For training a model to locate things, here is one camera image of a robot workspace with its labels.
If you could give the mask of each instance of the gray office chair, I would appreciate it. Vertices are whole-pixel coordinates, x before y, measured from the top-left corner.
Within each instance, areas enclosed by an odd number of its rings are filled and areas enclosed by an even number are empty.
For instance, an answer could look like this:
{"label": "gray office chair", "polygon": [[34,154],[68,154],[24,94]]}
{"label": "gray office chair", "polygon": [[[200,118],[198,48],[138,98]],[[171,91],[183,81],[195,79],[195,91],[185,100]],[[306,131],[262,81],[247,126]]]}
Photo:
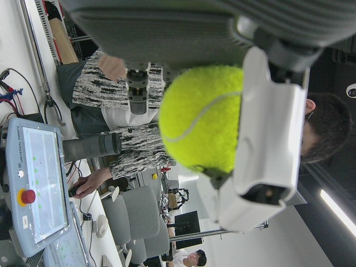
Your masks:
{"label": "gray office chair", "polygon": [[150,187],[124,192],[114,202],[103,199],[102,204],[116,245],[158,234],[159,211]]}
{"label": "gray office chair", "polygon": [[169,252],[169,235],[165,221],[160,218],[160,231],[151,238],[139,239],[126,244],[132,250],[131,262],[142,264],[146,259],[167,254]]}
{"label": "gray office chair", "polygon": [[130,222],[128,220],[127,208],[122,195],[117,196],[114,202],[112,202],[111,198],[103,199],[101,202],[104,207],[115,244],[117,246],[123,246],[130,242]]}
{"label": "gray office chair", "polygon": [[169,180],[168,187],[169,187],[169,189],[179,188],[178,180]]}
{"label": "gray office chair", "polygon": [[166,222],[160,219],[158,235],[144,239],[147,258],[167,254],[169,252],[169,235]]}

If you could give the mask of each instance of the metal pole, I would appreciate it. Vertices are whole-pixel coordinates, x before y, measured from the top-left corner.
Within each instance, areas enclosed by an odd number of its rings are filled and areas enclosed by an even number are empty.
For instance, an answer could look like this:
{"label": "metal pole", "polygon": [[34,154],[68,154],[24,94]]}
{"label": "metal pole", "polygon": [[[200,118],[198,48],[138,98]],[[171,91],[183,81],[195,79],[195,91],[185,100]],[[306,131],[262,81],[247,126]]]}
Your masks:
{"label": "metal pole", "polygon": [[40,79],[41,79],[41,82],[42,82],[42,88],[44,89],[45,93],[47,95],[49,95],[50,94],[50,87],[48,85],[47,76],[46,76],[46,73],[44,71],[45,69],[44,69],[44,66],[43,66],[43,62],[41,60],[41,54],[39,53],[39,48],[38,48],[38,44],[37,44],[37,40],[36,40],[36,35],[34,33],[31,17],[30,17],[30,15],[28,13],[25,0],[20,0],[20,4],[21,4],[23,16],[24,16],[24,21],[26,23],[28,35],[29,35],[29,38],[30,38],[30,41],[31,41],[31,46],[32,46],[34,58],[36,60],[38,73],[39,73],[39,76],[40,76]]}
{"label": "metal pole", "polygon": [[[267,227],[268,227],[268,220],[266,222],[264,222],[263,224],[256,226],[255,228],[264,229]],[[235,233],[235,232],[225,231],[223,229],[216,229],[216,230],[204,231],[204,232],[193,233],[193,234],[173,236],[173,237],[169,238],[169,242],[183,241],[183,240],[189,240],[189,239],[194,239],[194,238],[203,238],[205,236],[222,235],[222,234],[228,234],[228,233]]]}

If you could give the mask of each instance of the label sticker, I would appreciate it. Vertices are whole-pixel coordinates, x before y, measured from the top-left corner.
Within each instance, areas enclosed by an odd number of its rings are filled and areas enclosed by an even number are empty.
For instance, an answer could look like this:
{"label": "label sticker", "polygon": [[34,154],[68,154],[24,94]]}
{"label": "label sticker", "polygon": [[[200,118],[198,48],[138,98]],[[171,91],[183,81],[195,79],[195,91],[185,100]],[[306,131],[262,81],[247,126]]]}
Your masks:
{"label": "label sticker", "polygon": [[22,225],[23,225],[23,228],[24,228],[24,229],[28,228],[27,215],[25,215],[25,216],[22,217]]}

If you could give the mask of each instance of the person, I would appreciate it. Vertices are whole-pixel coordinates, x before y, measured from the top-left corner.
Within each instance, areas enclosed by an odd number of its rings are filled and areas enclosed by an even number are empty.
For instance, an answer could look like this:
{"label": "person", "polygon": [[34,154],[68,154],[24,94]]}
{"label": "person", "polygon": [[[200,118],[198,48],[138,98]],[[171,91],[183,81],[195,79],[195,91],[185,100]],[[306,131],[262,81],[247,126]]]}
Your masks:
{"label": "person", "polygon": [[[149,86],[152,90],[149,90],[147,114],[134,115],[128,109],[126,71],[121,59],[98,50],[87,62],[80,62],[79,65],[74,65],[74,71],[67,70],[67,67],[57,69],[62,98],[71,110],[78,136],[118,132],[122,152],[108,168],[81,177],[74,184],[80,186],[76,197],[92,193],[107,179],[129,177],[173,160],[165,152],[157,124],[164,92],[161,68],[156,65],[150,68]],[[331,93],[308,94],[301,162],[312,163],[331,157],[345,144],[351,129],[349,110],[337,96]]]}
{"label": "person", "polygon": [[[168,228],[169,237],[175,236],[172,228]],[[176,242],[172,242],[172,257],[173,261],[169,261],[169,267],[192,267],[192,266],[205,266],[206,256],[205,252],[201,249],[196,252],[188,254],[185,249],[177,249]]]}

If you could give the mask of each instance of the tennis ball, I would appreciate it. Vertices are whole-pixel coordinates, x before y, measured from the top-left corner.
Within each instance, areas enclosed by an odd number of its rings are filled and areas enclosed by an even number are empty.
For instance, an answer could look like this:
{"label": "tennis ball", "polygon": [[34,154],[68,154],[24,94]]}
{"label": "tennis ball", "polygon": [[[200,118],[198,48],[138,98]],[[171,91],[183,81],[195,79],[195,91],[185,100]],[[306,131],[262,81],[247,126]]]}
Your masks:
{"label": "tennis ball", "polygon": [[228,175],[238,144],[243,71],[234,66],[197,67],[176,78],[160,107],[167,152],[188,169]]}

